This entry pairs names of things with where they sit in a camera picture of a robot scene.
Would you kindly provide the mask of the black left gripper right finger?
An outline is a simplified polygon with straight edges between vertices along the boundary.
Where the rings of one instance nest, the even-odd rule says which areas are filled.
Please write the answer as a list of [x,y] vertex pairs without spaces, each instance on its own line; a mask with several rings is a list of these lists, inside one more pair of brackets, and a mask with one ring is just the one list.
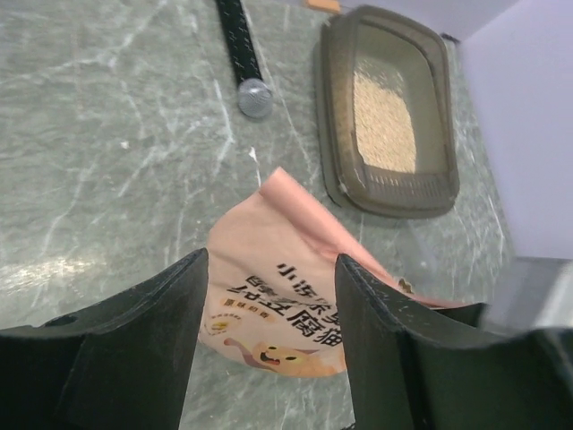
[[569,429],[572,331],[483,331],[483,303],[432,309],[337,258],[335,290],[359,429]]

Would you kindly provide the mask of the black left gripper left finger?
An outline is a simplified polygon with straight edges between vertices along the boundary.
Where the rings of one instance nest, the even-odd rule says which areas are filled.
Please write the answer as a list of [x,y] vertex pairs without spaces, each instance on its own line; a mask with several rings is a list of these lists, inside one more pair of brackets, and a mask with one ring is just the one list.
[[196,250],[95,305],[2,330],[2,428],[179,427],[208,261]]

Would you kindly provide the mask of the orange cat litter bag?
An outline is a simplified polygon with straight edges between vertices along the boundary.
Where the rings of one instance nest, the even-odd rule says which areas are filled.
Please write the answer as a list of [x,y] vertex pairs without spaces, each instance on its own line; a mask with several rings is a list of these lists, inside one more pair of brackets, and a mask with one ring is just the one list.
[[340,254],[424,305],[454,307],[390,275],[283,168],[218,220],[207,250],[200,342],[274,374],[317,378],[346,370],[335,292]]

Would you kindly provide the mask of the beige clean litter pile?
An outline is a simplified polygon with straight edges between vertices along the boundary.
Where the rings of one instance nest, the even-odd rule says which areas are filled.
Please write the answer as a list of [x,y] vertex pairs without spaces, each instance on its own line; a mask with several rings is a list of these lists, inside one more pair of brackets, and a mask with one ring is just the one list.
[[413,173],[415,134],[402,73],[380,59],[363,56],[357,61],[353,85],[355,136],[364,163]]

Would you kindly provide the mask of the brown plastic litter box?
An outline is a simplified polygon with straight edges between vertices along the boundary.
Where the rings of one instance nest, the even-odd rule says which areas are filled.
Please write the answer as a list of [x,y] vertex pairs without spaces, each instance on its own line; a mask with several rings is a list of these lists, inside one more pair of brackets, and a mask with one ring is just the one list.
[[403,15],[362,5],[329,17],[313,53],[330,199],[391,218],[450,211],[459,178],[443,39]]

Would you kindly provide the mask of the black microphone with grey head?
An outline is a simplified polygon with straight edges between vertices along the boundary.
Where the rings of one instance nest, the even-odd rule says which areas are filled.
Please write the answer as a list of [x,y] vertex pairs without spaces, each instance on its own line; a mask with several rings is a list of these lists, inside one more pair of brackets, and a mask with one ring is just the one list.
[[273,95],[262,78],[242,2],[216,0],[215,4],[235,75],[238,107],[251,119],[261,120],[272,110]]

